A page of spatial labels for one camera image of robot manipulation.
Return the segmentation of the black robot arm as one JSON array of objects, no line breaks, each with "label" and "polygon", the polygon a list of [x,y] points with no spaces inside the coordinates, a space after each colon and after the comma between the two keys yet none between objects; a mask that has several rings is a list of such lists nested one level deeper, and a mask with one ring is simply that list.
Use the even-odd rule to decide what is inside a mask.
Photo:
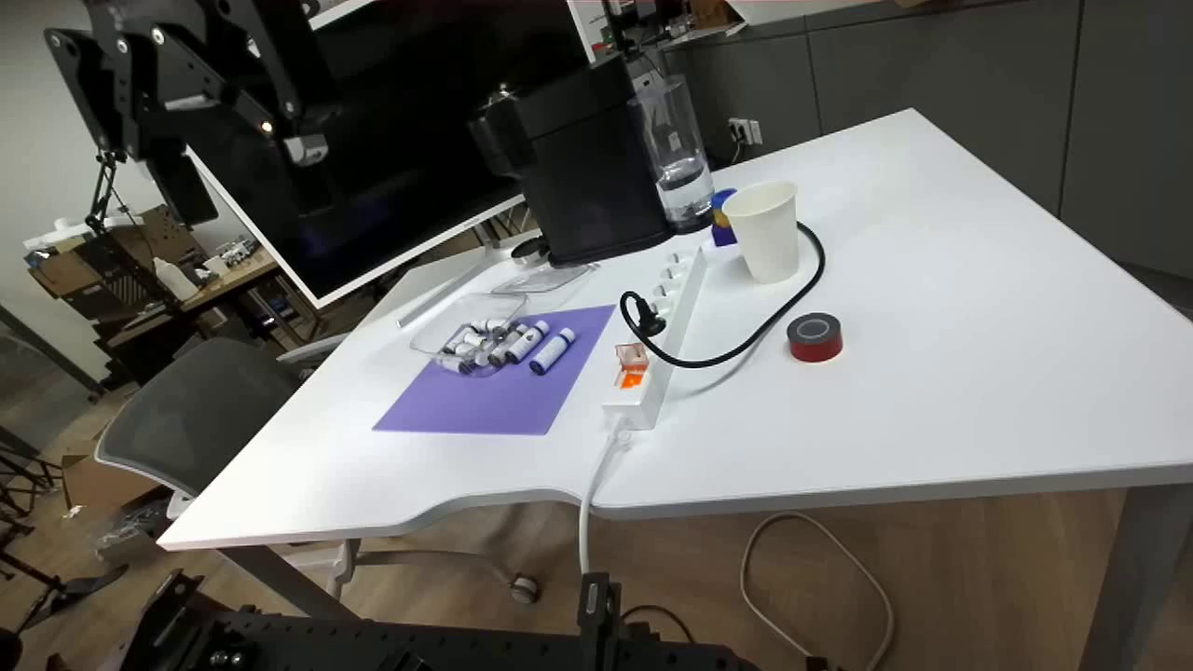
[{"label": "black robot arm", "polygon": [[165,203],[214,215],[181,153],[201,113],[232,113],[263,143],[323,133],[332,72],[309,26],[316,0],[83,0],[85,28],[44,28],[103,167],[141,161]]}]

